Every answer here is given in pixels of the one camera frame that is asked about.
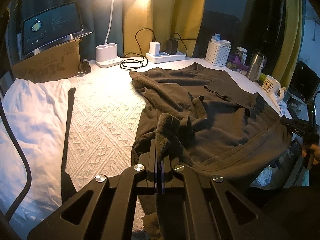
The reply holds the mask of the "person's right hand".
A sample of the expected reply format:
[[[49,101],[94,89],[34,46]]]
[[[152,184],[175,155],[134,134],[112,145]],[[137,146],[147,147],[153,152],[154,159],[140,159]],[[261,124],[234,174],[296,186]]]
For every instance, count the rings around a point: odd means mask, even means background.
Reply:
[[[318,144],[303,145],[302,157],[305,158],[307,153],[313,154],[313,164],[317,165],[320,161],[320,149]]]

